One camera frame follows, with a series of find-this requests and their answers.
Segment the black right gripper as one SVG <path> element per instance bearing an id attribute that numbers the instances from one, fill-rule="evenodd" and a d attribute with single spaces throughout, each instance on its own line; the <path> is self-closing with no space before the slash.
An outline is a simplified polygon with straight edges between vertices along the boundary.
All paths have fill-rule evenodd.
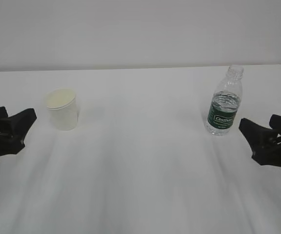
<path id="1" fill-rule="evenodd" d="M 281 167 L 281 116 L 273 114 L 269 126 L 271 129 L 242 118 L 239 130 L 250 145 L 254 161 L 260 166 Z"/>

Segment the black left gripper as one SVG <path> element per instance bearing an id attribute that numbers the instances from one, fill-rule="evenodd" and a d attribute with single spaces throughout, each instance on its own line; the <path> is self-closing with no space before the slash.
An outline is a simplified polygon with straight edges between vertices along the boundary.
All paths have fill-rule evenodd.
<path id="1" fill-rule="evenodd" d="M 25 147 L 25 137 L 36 120 L 33 108 L 9 117 L 6 108 L 0 107 L 0 156 L 18 154 Z"/>

